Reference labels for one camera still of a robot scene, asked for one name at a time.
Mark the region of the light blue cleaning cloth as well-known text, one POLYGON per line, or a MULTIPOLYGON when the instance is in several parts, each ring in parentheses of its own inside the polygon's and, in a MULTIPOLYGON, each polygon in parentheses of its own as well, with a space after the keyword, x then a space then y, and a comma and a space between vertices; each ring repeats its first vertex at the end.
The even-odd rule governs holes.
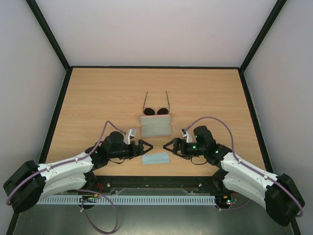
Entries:
POLYGON ((168 164, 170 162, 170 156, 168 153, 156 153, 156 154, 146 154, 142 156, 142 164, 168 164))

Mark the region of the pink glasses case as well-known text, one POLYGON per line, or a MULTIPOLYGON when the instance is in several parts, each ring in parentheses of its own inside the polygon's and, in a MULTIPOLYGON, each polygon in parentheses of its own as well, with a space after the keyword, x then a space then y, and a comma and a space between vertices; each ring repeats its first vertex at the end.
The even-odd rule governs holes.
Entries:
POLYGON ((172 134, 171 116, 169 114, 141 116, 140 125, 141 136, 144 138, 170 136, 172 134))

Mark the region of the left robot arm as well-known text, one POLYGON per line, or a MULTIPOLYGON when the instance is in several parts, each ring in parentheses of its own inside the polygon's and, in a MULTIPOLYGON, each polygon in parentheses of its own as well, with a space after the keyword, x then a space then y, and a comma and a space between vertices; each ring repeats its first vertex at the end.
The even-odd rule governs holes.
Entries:
POLYGON ((50 195, 91 189, 95 182, 93 171, 112 159, 133 159, 152 149, 153 145, 144 140, 133 141, 130 133, 114 131, 74 157, 48 164, 27 161, 3 184, 5 203, 15 213, 21 213, 50 195))

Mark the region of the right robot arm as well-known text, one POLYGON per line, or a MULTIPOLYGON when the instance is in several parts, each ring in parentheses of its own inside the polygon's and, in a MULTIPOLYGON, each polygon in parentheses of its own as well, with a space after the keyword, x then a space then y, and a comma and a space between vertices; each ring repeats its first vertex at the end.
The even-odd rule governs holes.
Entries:
POLYGON ((272 220, 282 226, 303 215, 305 202, 293 179, 262 170, 239 157, 232 148, 219 144, 206 126, 194 129, 195 141, 182 130, 182 138, 174 138, 163 149, 186 160, 203 156, 216 166, 213 186, 217 191, 234 191, 263 207, 272 220))

